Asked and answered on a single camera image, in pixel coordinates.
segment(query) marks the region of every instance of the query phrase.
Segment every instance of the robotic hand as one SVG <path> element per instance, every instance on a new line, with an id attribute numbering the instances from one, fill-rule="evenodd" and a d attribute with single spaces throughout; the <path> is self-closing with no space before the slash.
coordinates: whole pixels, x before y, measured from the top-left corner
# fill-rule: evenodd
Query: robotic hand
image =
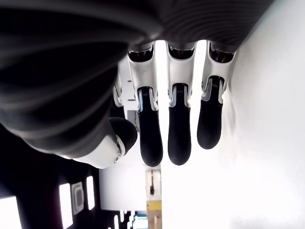
<path id="1" fill-rule="evenodd" d="M 168 153 L 190 157 L 196 42 L 208 40 L 197 140 L 221 135 L 222 94 L 236 51 L 273 0 L 0 0 L 0 123 L 31 147 L 106 168 L 137 139 L 124 118 L 117 63 L 128 54 L 140 120 L 141 155 L 158 165 L 154 41 L 167 41 Z"/>

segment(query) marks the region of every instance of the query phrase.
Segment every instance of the light fixture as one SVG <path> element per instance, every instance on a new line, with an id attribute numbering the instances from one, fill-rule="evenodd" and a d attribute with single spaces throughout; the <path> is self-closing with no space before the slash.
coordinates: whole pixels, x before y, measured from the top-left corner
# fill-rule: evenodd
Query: light fixture
<path id="1" fill-rule="evenodd" d="M 87 198 L 88 198 L 88 208 L 89 210 L 91 210 L 95 206 L 93 176 L 87 177 Z"/>
<path id="2" fill-rule="evenodd" d="M 70 184 L 67 183 L 64 185 L 60 185 L 59 195 L 61 202 L 62 226 L 63 229 L 66 229 L 73 224 Z"/>
<path id="3" fill-rule="evenodd" d="M 118 215 L 114 216 L 114 229 L 119 229 L 119 217 L 118 217 Z"/>
<path id="4" fill-rule="evenodd" d="M 121 219 L 121 223 L 124 222 L 124 212 L 123 210 L 120 211 L 120 219 Z"/>
<path id="5" fill-rule="evenodd" d="M 21 229 L 16 197 L 0 199 L 0 228 Z"/>

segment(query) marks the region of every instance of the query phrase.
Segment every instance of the white surface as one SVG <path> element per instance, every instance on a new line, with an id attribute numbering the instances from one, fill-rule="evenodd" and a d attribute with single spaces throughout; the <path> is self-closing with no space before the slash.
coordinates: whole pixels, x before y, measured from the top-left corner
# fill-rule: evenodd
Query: white surface
<path id="1" fill-rule="evenodd" d="M 123 210 L 120 211 L 120 220 L 121 220 L 121 223 L 124 222 L 124 211 Z"/>
<path id="2" fill-rule="evenodd" d="M 87 177 L 87 197 L 88 197 L 88 208 L 89 210 L 91 210 L 95 206 L 92 176 Z"/>
<path id="3" fill-rule="evenodd" d="M 16 197 L 0 199 L 0 228 L 21 229 Z"/>
<path id="4" fill-rule="evenodd" d="M 71 189 L 70 184 L 59 186 L 59 195 L 61 202 L 61 219 L 63 229 L 68 228 L 73 224 L 72 207 L 71 207 Z"/>
<path id="5" fill-rule="evenodd" d="M 146 210 L 145 166 L 118 162 L 100 169 L 100 196 L 104 210 Z"/>
<path id="6" fill-rule="evenodd" d="M 119 229 L 119 218 L 117 215 L 114 216 L 114 229 Z"/>
<path id="7" fill-rule="evenodd" d="M 205 51 L 198 44 L 192 154 L 178 167 L 165 150 L 162 162 L 164 229 L 305 228 L 304 8 L 303 0 L 277 1 L 241 47 L 232 93 L 224 95 L 222 138 L 209 151 L 196 140 Z M 165 63 L 157 61 L 160 98 L 167 96 Z M 167 102 L 159 100 L 164 149 Z"/>

